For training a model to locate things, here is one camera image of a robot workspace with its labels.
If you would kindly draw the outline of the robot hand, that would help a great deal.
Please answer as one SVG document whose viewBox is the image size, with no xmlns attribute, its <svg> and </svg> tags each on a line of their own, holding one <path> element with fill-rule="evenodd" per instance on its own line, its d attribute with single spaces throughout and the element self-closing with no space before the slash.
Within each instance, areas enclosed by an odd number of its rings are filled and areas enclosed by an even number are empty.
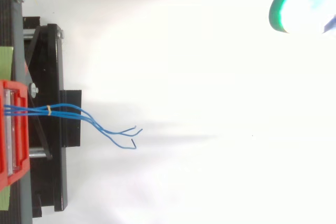
<svg viewBox="0 0 336 224">
<path fill-rule="evenodd" d="M 288 34 L 325 34 L 335 29 L 335 0 L 273 0 L 271 27 Z"/>
</svg>

